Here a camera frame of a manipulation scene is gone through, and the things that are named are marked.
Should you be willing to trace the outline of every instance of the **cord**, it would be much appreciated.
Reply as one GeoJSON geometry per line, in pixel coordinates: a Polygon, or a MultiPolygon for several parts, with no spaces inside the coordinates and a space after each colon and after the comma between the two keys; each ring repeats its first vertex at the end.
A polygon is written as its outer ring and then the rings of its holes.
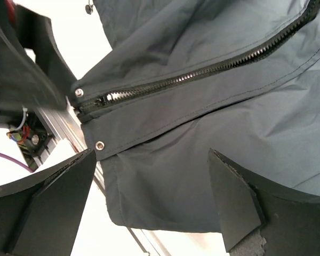
{"type": "Polygon", "coordinates": [[[26,122],[26,117],[27,117],[27,108],[25,108],[25,107],[23,107],[22,108],[22,120],[21,120],[21,123],[19,124],[19,126],[17,127],[17,128],[15,128],[14,130],[10,130],[10,132],[14,132],[14,131],[18,131],[18,130],[20,130],[23,126],[24,126],[24,124],[25,124],[25,122],[26,122]]]}
{"type": "Polygon", "coordinates": [[[6,135],[8,136],[8,138],[10,140],[13,140],[15,143],[22,143],[24,142],[28,135],[29,135],[29,132],[30,132],[30,127],[27,126],[27,128],[25,128],[25,126],[23,126],[23,135],[21,136],[21,140],[17,140],[14,136],[13,136],[13,133],[18,133],[17,131],[11,131],[11,132],[8,132],[6,135]]]}
{"type": "Polygon", "coordinates": [[[13,157],[10,157],[10,156],[2,154],[2,153],[0,153],[0,157],[17,164],[18,166],[20,166],[20,167],[24,168],[25,170],[29,171],[30,173],[33,173],[32,169],[30,169],[28,166],[24,165],[22,162],[14,159],[13,157]]]}

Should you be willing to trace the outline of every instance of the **red wire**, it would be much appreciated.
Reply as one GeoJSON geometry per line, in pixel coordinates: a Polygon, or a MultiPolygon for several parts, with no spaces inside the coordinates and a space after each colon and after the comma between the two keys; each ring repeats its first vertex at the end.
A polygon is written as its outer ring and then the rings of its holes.
{"type": "Polygon", "coordinates": [[[18,143],[24,142],[27,139],[29,132],[30,132],[30,127],[27,127],[24,136],[22,137],[21,140],[18,141],[18,143]]]}

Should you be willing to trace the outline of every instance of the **black plastic part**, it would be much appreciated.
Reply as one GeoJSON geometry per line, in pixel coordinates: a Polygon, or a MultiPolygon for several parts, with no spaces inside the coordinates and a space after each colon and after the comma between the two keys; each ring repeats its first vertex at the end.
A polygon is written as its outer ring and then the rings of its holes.
{"type": "Polygon", "coordinates": [[[47,144],[53,136],[51,129],[43,124],[41,119],[42,118],[40,118],[39,114],[36,112],[30,113],[27,119],[27,125],[30,127],[30,132],[28,139],[24,144],[32,157],[40,156],[43,151],[47,149],[47,144]],[[34,135],[37,135],[39,138],[37,144],[34,144],[31,140],[34,135]]]}
{"type": "Polygon", "coordinates": [[[32,155],[30,154],[30,152],[28,151],[28,149],[20,144],[18,144],[18,147],[24,157],[24,160],[27,164],[27,166],[33,171],[35,172],[39,166],[38,164],[36,163],[34,157],[32,157],[32,155]]]}
{"type": "Polygon", "coordinates": [[[95,165],[88,149],[0,186],[0,256],[70,255],[95,165]]]}
{"type": "Polygon", "coordinates": [[[210,157],[210,166],[218,172],[211,172],[214,198],[218,202],[218,215],[224,245],[229,252],[265,219],[255,192],[232,168],[226,168],[218,158],[210,157]]]}
{"type": "Polygon", "coordinates": [[[0,127],[18,127],[23,116],[22,107],[16,107],[7,103],[0,104],[0,127]]]}
{"type": "Polygon", "coordinates": [[[57,48],[51,20],[17,5],[15,30],[22,47],[34,51],[36,64],[63,95],[69,95],[70,86],[77,79],[57,48]]]}
{"type": "MultiPolygon", "coordinates": [[[[218,193],[231,186],[232,179],[225,179],[223,173],[238,173],[240,179],[245,180],[257,196],[258,202],[264,214],[266,224],[257,229],[263,239],[255,239],[258,243],[266,241],[265,244],[254,244],[251,246],[243,243],[254,235],[250,233],[240,240],[230,250],[231,256],[248,256],[254,253],[258,246],[263,247],[263,256],[320,256],[320,196],[306,194],[291,188],[284,187],[257,175],[238,164],[234,163],[224,155],[210,151],[209,153],[211,185],[215,196],[216,205],[220,207],[218,193]],[[218,177],[224,179],[224,183],[216,182],[218,177]]],[[[239,209],[233,216],[243,214],[239,209]]],[[[222,222],[230,222],[229,216],[221,216],[222,222]]],[[[249,219],[243,219],[239,229],[249,219]]],[[[228,231],[223,230],[223,237],[237,232],[235,226],[228,226],[228,231]]]]}
{"type": "MultiPolygon", "coordinates": [[[[35,31],[39,29],[45,31],[42,27],[35,28],[35,31]]],[[[43,40],[46,37],[34,39],[38,39],[39,47],[43,48],[43,40]]],[[[44,54],[52,55],[50,48],[45,47],[44,51],[44,54]]],[[[51,74],[59,68],[53,57],[50,59],[45,74],[27,56],[9,22],[5,2],[0,0],[0,102],[65,110],[67,103],[63,90],[58,89],[47,77],[55,76],[51,74]]]]}

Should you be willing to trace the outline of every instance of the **fabric seam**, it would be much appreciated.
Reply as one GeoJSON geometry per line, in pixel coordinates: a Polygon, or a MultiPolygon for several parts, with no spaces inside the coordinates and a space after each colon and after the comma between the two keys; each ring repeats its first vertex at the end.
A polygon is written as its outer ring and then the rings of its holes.
{"type": "MultiPolygon", "coordinates": [[[[263,38],[255,41],[255,42],[253,42],[253,43],[251,43],[251,44],[249,44],[249,45],[246,45],[246,46],[243,46],[243,47],[238,48],[238,49],[236,49],[236,50],[233,50],[233,51],[231,51],[231,52],[228,52],[228,53],[225,53],[225,54],[222,54],[222,55],[213,57],[213,58],[211,58],[211,59],[204,60],[204,61],[199,62],[199,63],[196,63],[196,64],[194,64],[194,65],[191,65],[191,66],[188,66],[188,67],[185,67],[185,68],[182,68],[182,69],[178,69],[178,70],[173,71],[173,72],[170,72],[170,73],[166,73],[166,74],[154,76],[154,77],[151,77],[151,78],[145,78],[145,79],[137,80],[137,81],[131,82],[131,83],[126,84],[126,85],[121,85],[121,86],[119,86],[118,88],[125,87],[125,86],[127,86],[127,85],[132,85],[132,84],[139,83],[139,82],[143,82],[143,81],[147,81],[147,80],[151,80],[151,79],[155,79],[155,78],[159,78],[159,77],[163,77],[163,76],[167,76],[167,75],[172,75],[172,74],[174,74],[174,73],[183,71],[183,70],[185,70],[185,69],[194,68],[194,67],[196,67],[196,66],[198,66],[198,65],[201,65],[201,64],[204,64],[204,63],[206,63],[206,62],[213,61],[213,60],[218,59],[218,58],[220,58],[220,57],[224,57],[224,56],[230,55],[230,54],[232,54],[232,53],[238,52],[238,51],[240,51],[240,50],[243,50],[243,49],[245,49],[245,48],[247,48],[247,47],[249,47],[249,46],[252,46],[252,45],[254,45],[254,44],[256,44],[256,43],[258,43],[258,42],[260,42],[260,41],[262,41],[262,40],[264,40],[264,39],[266,39],[266,38],[270,38],[270,37],[273,36],[274,33],[276,33],[278,30],[280,30],[283,26],[286,26],[286,24],[288,24],[288,23],[291,22],[292,20],[296,19],[297,17],[301,16],[302,13],[306,10],[306,7],[307,7],[307,5],[308,5],[309,2],[310,2],[310,1],[306,1],[306,2],[305,2],[304,7],[301,9],[301,11],[300,11],[297,15],[295,15],[294,17],[292,17],[292,18],[289,19],[288,21],[286,21],[286,22],[284,22],[283,24],[281,24],[280,26],[278,26],[275,30],[273,30],[273,32],[271,32],[271,33],[268,34],[267,36],[265,36],[265,37],[263,37],[263,38]]],[[[93,84],[83,83],[82,85],[83,85],[83,86],[88,86],[88,85],[90,85],[90,86],[95,86],[95,85],[98,85],[98,84],[100,84],[100,83],[93,83],[93,84]]]]}
{"type": "Polygon", "coordinates": [[[114,149],[111,149],[111,150],[109,150],[109,151],[106,151],[106,154],[108,154],[108,153],[110,153],[110,152],[112,152],[112,151],[115,151],[116,149],[122,148],[122,147],[124,147],[124,146],[126,146],[126,145],[132,144],[132,143],[134,143],[135,141],[138,141],[138,140],[140,140],[140,139],[142,139],[142,138],[144,138],[144,137],[146,137],[146,136],[149,136],[149,135],[151,135],[151,134],[153,134],[153,133],[156,133],[157,131],[160,131],[160,130],[164,129],[164,128],[166,128],[167,126],[170,126],[170,125],[178,122],[179,120],[181,120],[181,119],[183,119],[183,118],[186,118],[186,117],[188,117],[188,116],[191,116],[191,115],[193,115],[193,114],[195,114],[195,113],[197,113],[197,112],[200,112],[200,111],[202,111],[202,110],[204,110],[204,109],[210,108],[210,107],[212,107],[213,105],[216,105],[216,104],[218,104],[218,103],[221,103],[221,102],[223,102],[223,101],[229,100],[229,99],[231,99],[231,98],[234,98],[234,97],[237,97],[237,96],[240,96],[240,95],[248,94],[248,93],[251,93],[251,92],[254,92],[254,91],[260,91],[260,90],[262,90],[262,89],[264,89],[264,88],[266,88],[266,87],[268,87],[268,86],[271,86],[272,84],[277,83],[278,81],[280,81],[281,79],[285,78],[286,76],[291,75],[291,74],[293,74],[294,72],[296,72],[296,71],[297,71],[298,69],[300,69],[303,65],[305,65],[306,63],[308,63],[319,51],[320,51],[320,48],[319,48],[307,61],[305,61],[303,64],[301,64],[297,69],[295,69],[294,71],[292,71],[292,72],[284,75],[284,76],[281,77],[281,78],[278,78],[277,80],[275,80],[274,82],[272,82],[272,83],[270,83],[270,84],[267,84],[267,85],[265,85],[265,86],[263,86],[263,87],[261,87],[261,88],[257,88],[257,89],[254,89],[254,90],[250,90],[250,91],[246,91],[246,92],[243,92],[243,93],[239,93],[239,94],[232,95],[232,96],[230,96],[230,97],[228,97],[228,98],[226,98],[226,99],[220,100],[220,101],[218,101],[218,102],[214,102],[214,103],[212,103],[212,104],[210,104],[210,105],[208,105],[208,106],[206,106],[206,107],[203,107],[203,108],[201,108],[201,109],[199,109],[199,110],[196,110],[196,111],[194,111],[194,112],[191,112],[190,114],[184,115],[184,116],[182,116],[182,117],[180,117],[180,118],[172,121],[171,123],[162,126],[161,128],[159,128],[159,129],[157,129],[157,130],[155,130],[155,131],[152,131],[152,132],[150,132],[150,133],[147,133],[146,135],[143,135],[142,137],[139,137],[139,138],[134,139],[134,140],[132,140],[132,141],[130,141],[130,142],[128,142],[128,143],[124,143],[123,145],[118,146],[118,147],[116,147],[116,148],[114,148],[114,149]]]}
{"type": "Polygon", "coordinates": [[[115,167],[114,167],[114,174],[115,174],[115,177],[116,177],[116,189],[117,189],[117,193],[118,193],[118,205],[119,205],[118,211],[119,211],[119,215],[121,217],[123,225],[127,226],[125,221],[124,221],[124,219],[123,219],[123,217],[122,217],[121,192],[120,192],[119,186],[118,186],[118,177],[117,177],[117,173],[116,173],[115,167]]]}
{"type": "Polygon", "coordinates": [[[295,185],[294,187],[292,187],[292,188],[296,188],[296,187],[298,187],[298,186],[300,186],[300,185],[302,185],[302,184],[304,184],[304,183],[306,183],[306,182],[308,182],[308,181],[310,181],[310,180],[312,180],[312,179],[314,179],[314,178],[318,177],[319,175],[320,175],[320,173],[318,173],[318,174],[316,174],[316,175],[313,175],[313,176],[311,176],[311,177],[307,178],[306,180],[304,180],[304,181],[302,181],[302,182],[300,182],[300,183],[296,184],[296,185],[295,185]]]}
{"type": "Polygon", "coordinates": [[[110,22],[110,18],[108,16],[105,16],[105,15],[101,15],[101,13],[99,13],[99,16],[100,16],[100,20],[102,21],[102,25],[103,25],[103,30],[105,31],[105,26],[108,27],[108,29],[110,30],[111,34],[113,35],[114,37],[114,41],[112,43],[111,48],[113,48],[113,46],[115,47],[116,46],[116,43],[117,43],[117,38],[116,38],[116,34],[114,33],[114,30],[113,30],[113,27],[111,25],[111,22],[110,22]]]}

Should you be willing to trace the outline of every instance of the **screw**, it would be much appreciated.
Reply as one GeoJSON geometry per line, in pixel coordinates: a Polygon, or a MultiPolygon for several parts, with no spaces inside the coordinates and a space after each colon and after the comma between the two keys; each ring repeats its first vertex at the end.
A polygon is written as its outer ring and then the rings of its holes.
{"type": "Polygon", "coordinates": [[[96,149],[101,151],[101,150],[104,150],[105,148],[105,144],[102,142],[102,141],[98,141],[96,142],[96,149]]]}
{"type": "Polygon", "coordinates": [[[32,144],[33,145],[38,145],[38,143],[39,143],[39,136],[38,135],[36,135],[36,134],[34,134],[33,136],[32,136],[32,138],[31,138],[31,142],[32,142],[32,144]]]}
{"type": "Polygon", "coordinates": [[[84,91],[82,89],[76,89],[75,95],[76,95],[76,97],[80,98],[84,95],[84,91]]]}

